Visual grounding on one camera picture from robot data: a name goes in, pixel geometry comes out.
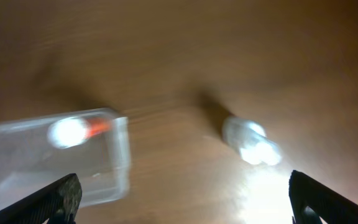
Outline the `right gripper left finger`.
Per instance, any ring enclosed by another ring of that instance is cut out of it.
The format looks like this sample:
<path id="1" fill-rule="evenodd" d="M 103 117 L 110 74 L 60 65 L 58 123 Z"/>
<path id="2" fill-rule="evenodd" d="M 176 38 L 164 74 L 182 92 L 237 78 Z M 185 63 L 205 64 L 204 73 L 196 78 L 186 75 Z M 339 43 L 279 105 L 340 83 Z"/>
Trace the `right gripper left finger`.
<path id="1" fill-rule="evenodd" d="M 78 176 L 68 174 L 0 210 L 0 224 L 75 224 L 81 198 Z"/>

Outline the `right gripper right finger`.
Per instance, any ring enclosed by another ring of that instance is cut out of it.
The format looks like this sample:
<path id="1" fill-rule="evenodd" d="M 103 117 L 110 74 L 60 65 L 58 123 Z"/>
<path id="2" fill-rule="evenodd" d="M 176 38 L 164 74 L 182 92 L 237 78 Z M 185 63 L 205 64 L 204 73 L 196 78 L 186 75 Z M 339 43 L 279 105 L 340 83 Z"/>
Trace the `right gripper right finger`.
<path id="1" fill-rule="evenodd" d="M 289 198 L 295 224 L 358 223 L 358 205 L 310 176 L 293 170 Z"/>

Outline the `white pump bottle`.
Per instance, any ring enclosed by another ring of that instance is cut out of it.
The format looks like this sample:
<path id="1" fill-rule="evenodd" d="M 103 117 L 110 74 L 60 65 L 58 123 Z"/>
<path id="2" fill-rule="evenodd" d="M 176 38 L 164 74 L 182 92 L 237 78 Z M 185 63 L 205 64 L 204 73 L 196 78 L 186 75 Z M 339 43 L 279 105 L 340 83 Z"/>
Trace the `white pump bottle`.
<path id="1" fill-rule="evenodd" d="M 282 161 L 278 144 L 269 140 L 255 121 L 229 116 L 223 122 L 222 134 L 224 142 L 251 165 L 275 166 Z"/>

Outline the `orange tube white cap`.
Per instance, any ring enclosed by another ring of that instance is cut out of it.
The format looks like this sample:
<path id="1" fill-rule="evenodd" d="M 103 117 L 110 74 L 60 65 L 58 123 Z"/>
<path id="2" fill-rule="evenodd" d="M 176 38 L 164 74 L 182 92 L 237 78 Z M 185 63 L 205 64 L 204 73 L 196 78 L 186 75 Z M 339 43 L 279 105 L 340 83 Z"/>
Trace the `orange tube white cap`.
<path id="1" fill-rule="evenodd" d="M 87 140 L 110 131 L 112 124 L 104 118 L 69 117 L 54 122 L 48 128 L 48 141 L 58 149 L 79 146 Z"/>

